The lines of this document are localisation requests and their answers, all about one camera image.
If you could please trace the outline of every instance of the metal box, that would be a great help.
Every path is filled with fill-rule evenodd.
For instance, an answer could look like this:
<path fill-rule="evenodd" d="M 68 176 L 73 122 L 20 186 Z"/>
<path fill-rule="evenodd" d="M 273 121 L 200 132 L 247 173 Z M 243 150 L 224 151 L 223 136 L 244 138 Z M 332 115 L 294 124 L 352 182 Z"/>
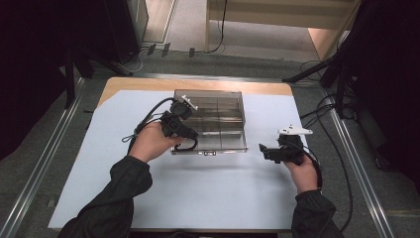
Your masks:
<path fill-rule="evenodd" d="M 198 109 L 184 124 L 198 135 L 198 145 L 192 151 L 175 151 L 173 155 L 215 156 L 222 153 L 247 151 L 245 113 L 240 91 L 175 90 L 174 97 L 186 95 Z M 193 141 L 185 140 L 178 149 L 190 148 Z"/>

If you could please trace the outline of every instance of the wooden table edge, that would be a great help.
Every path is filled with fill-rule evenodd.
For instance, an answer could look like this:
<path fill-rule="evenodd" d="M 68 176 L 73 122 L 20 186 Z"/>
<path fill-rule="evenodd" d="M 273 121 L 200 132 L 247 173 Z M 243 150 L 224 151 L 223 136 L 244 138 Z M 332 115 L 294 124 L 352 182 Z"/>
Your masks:
<path fill-rule="evenodd" d="M 98 102 L 98 107 L 120 90 L 173 91 L 175 89 L 228 90 L 242 91 L 245 94 L 293 95 L 290 85 L 286 83 L 178 78 L 111 77 L 105 85 Z"/>

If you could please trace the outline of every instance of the hand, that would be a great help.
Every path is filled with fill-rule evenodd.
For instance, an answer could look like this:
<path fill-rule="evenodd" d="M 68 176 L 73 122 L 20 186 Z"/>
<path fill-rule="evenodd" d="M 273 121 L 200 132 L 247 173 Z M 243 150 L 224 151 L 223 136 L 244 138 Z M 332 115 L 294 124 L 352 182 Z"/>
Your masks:
<path fill-rule="evenodd" d="M 293 162 L 286 162 L 284 164 L 290 170 L 291 178 L 297 187 L 297 194 L 307 190 L 318 189 L 318 177 L 312 161 L 307 156 L 303 156 L 303 163 L 300 166 L 295 165 Z"/>
<path fill-rule="evenodd" d="M 181 137 L 165 137 L 160 123 L 152 122 L 140 132 L 129 156 L 147 163 L 182 142 L 183 138 Z"/>

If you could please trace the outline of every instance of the black jacket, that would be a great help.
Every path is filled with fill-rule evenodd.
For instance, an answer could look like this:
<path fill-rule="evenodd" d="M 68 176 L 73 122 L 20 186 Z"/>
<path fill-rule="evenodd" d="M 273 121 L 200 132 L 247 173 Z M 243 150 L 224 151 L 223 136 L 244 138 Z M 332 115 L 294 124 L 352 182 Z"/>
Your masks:
<path fill-rule="evenodd" d="M 152 186 L 149 165 L 127 156 L 111 169 L 111 181 L 69 220 L 58 238 L 128 237 L 133 220 L 133 197 Z M 319 191 L 296 196 L 293 214 L 293 237 L 342 237 L 332 220 L 336 207 Z"/>

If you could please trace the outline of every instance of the white table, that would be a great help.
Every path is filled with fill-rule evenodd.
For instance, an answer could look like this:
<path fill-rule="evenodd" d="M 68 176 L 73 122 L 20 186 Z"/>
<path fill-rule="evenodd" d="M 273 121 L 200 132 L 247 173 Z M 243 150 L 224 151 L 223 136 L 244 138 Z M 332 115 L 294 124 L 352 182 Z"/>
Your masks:
<path fill-rule="evenodd" d="M 147 86 L 153 82 L 158 91 Z M 112 88 L 123 84 L 129 89 L 139 89 L 139 86 L 149 89 Z M 110 79 L 104 92 L 109 99 L 101 100 L 95 110 L 49 228 L 62 228 L 107 184 L 110 168 L 127 153 L 128 144 L 121 139 L 130 135 L 159 101 L 173 95 L 173 90 L 161 90 L 195 86 L 243 90 L 249 149 L 246 153 L 216 157 L 173 156 L 166 152 L 151 161 L 154 184 L 134 199 L 132 228 L 200 232 L 288 230 L 296 204 L 296 188 L 284 165 L 263 158 L 259 143 L 277 147 L 277 128 L 290 124 L 301 126 L 290 87 L 281 83 L 141 78 Z M 259 88 L 277 90 L 280 95 L 249 93 Z M 161 111 L 168 107 L 164 104 Z"/>

